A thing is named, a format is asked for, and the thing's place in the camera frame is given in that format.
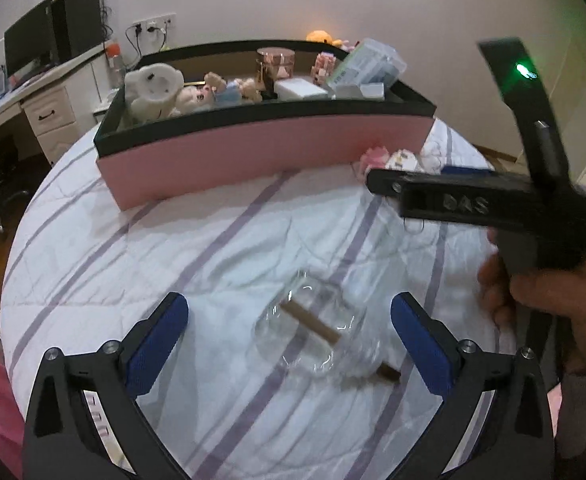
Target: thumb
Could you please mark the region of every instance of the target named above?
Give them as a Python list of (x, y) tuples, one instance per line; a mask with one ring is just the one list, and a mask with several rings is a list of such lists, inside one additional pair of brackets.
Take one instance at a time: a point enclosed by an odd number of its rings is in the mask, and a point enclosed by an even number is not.
[(537, 270), (514, 276), (510, 280), (510, 294), (525, 306), (573, 318), (580, 314), (586, 299), (586, 275), (567, 270)]

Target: green led light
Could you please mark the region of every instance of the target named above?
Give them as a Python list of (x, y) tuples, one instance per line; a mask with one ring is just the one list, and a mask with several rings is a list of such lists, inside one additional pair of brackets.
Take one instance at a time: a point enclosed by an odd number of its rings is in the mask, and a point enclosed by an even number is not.
[(518, 72), (521, 73), (526, 79), (537, 79), (537, 74), (531, 72), (531, 70), (527, 69), (524, 65), (518, 64), (515, 68), (518, 69)]

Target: baseboard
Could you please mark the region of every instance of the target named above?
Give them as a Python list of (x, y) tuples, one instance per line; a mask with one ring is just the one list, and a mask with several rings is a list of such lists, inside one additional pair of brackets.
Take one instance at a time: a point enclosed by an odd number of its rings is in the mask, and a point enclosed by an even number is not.
[(475, 149), (482, 153), (484, 156), (490, 156), (491, 158), (500, 158), (505, 160), (506, 162), (517, 162), (518, 157), (514, 155), (508, 155), (507, 153), (498, 152), (497, 150), (493, 150), (492, 148), (485, 148), (484, 146), (480, 146), (478, 144), (474, 144)]

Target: drawer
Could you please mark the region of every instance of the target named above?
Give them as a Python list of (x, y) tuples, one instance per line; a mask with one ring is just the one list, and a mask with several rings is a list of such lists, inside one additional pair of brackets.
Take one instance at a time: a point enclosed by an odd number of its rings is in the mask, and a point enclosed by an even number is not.
[(74, 123), (76, 116), (68, 100), (67, 90), (62, 87), (47, 92), (42, 97), (27, 102), (24, 105), (29, 123), (36, 136)]
[(76, 123), (62, 126), (52, 132), (47, 132), (38, 136), (38, 142), (42, 147), (44, 155), (47, 157), (51, 166), (62, 158), (62, 155), (68, 152), (68, 149), (73, 146), (81, 137)]

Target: drawer handle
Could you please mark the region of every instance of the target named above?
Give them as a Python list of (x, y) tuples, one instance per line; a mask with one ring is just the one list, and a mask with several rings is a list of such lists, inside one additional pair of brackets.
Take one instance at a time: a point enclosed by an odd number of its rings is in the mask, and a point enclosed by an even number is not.
[(48, 119), (53, 114), (55, 114), (55, 110), (51, 110), (51, 113), (49, 115), (38, 115), (38, 121), (43, 121), (45, 119)]

